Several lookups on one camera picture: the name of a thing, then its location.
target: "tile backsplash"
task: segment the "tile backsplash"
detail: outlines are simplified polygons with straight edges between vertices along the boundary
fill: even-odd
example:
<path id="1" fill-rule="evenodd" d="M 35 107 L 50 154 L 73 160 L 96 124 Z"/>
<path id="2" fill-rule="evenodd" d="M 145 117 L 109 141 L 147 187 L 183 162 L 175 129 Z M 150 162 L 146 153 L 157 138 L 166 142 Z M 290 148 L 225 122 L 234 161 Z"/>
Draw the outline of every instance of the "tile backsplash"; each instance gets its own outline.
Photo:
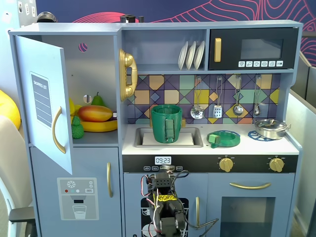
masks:
<path id="1" fill-rule="evenodd" d="M 195 77 L 201 81 L 195 85 Z M 255 102 L 256 75 L 241 75 L 241 90 L 239 103 L 243 106 L 241 116 L 233 113 L 236 103 L 235 87 L 236 75 L 221 75 L 223 90 L 220 96 L 220 105 L 223 109 L 222 118 L 213 118 L 213 108 L 217 105 L 216 79 L 218 75 L 139 75 L 135 94 L 127 99 L 128 123 L 149 124 L 150 110 L 155 105 L 174 104 L 182 108 L 183 117 L 187 123 L 251 123 Z M 193 119 L 191 108 L 197 104 L 195 95 L 201 86 L 199 104 L 204 111 L 204 118 Z M 276 117 L 277 102 L 280 86 L 280 74 L 262 75 L 262 81 L 257 82 L 258 103 L 260 115 L 257 118 L 266 119 Z M 218 93 L 221 82 L 218 82 Z"/>

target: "light blue cabinet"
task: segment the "light blue cabinet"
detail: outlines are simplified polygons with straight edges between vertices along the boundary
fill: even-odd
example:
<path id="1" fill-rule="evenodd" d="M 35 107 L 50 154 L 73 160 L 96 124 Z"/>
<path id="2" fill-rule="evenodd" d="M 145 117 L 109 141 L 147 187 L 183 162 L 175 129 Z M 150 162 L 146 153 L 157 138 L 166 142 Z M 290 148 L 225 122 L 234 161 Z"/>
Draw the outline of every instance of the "light blue cabinet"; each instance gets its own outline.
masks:
<path id="1" fill-rule="evenodd" d="M 73 140 L 64 49 L 22 36 L 15 42 L 29 141 L 71 174 Z"/>
<path id="2" fill-rule="evenodd" d="M 295 174 L 211 173 L 207 237 L 285 237 Z"/>
<path id="3" fill-rule="evenodd" d="M 126 237 L 149 237 L 148 224 L 150 224 L 149 209 L 146 199 L 140 192 L 141 177 L 145 174 L 125 173 L 124 174 L 124 195 L 125 195 L 125 226 Z M 197 223 L 197 202 L 199 199 L 199 222 L 206 221 L 207 203 L 207 174 L 190 173 L 188 177 L 178 179 L 175 182 L 176 192 L 184 204 L 185 211 L 188 212 L 189 222 L 193 225 Z M 144 181 L 144 192 L 147 192 L 147 185 Z M 182 232 L 182 236 L 197 237 L 205 231 L 205 228 L 195 230 L 188 227 Z"/>
<path id="4" fill-rule="evenodd" d="M 70 175 L 57 165 L 38 148 L 31 147 L 31 159 L 41 236 L 121 236 L 119 159 L 117 148 L 74 148 L 74 155 L 72 157 L 73 175 Z M 108 163 L 111 164 L 109 175 L 111 178 L 110 188 L 112 197 L 110 196 L 107 184 Z M 76 220 L 62 220 L 57 185 L 58 178 L 69 178 L 69 180 L 77 183 L 77 186 L 73 190 L 71 190 L 71 186 L 69 189 L 67 188 L 67 192 L 74 191 L 74 195 L 79 185 L 78 178 L 90 178 L 96 182 L 97 187 L 92 187 L 91 189 L 95 190 L 97 188 L 98 220 L 81 220 L 80 216 L 78 219 L 76 217 Z M 75 201 L 69 203 L 71 205 L 70 211 L 73 210 L 72 205 L 84 206 L 86 200 L 87 198 L 83 203 L 74 203 Z"/>

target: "green mug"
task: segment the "green mug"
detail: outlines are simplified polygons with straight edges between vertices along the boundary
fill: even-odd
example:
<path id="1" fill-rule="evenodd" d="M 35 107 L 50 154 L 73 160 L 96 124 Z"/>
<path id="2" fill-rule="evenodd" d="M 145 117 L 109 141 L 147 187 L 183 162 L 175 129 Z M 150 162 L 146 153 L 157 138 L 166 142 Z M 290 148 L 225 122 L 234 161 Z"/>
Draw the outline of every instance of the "green mug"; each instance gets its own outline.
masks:
<path id="1" fill-rule="evenodd" d="M 173 143 L 179 138 L 182 109 L 176 105 L 157 105 L 152 108 L 152 122 L 155 140 Z"/>

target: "telephone receiver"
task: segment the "telephone receiver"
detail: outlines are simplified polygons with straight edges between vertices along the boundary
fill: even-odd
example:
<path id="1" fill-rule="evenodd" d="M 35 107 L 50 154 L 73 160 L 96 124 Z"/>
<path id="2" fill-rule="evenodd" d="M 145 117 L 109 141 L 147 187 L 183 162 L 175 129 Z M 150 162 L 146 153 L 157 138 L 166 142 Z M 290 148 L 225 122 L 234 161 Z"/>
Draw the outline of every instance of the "telephone receiver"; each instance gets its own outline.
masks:
<path id="1" fill-rule="evenodd" d="M 127 84 L 126 68 L 132 69 L 131 79 L 132 84 Z M 138 79 L 137 66 L 134 57 L 125 53 L 122 49 L 119 50 L 119 84 L 120 84 L 120 100 L 124 101 L 127 97 L 134 94 Z"/>

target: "green vegetable toy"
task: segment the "green vegetable toy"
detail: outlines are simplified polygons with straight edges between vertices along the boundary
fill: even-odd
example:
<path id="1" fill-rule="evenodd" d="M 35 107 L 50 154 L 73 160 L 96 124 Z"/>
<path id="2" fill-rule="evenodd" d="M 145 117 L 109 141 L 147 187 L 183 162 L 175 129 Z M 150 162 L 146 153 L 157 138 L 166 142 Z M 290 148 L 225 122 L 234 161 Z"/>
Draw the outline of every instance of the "green vegetable toy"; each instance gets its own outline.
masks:
<path id="1" fill-rule="evenodd" d="M 71 130 L 72 130 L 74 139 L 79 139 L 83 137 L 83 133 L 84 133 L 83 126 L 80 124 L 80 119 L 78 116 L 74 116 L 73 122 L 71 125 Z"/>

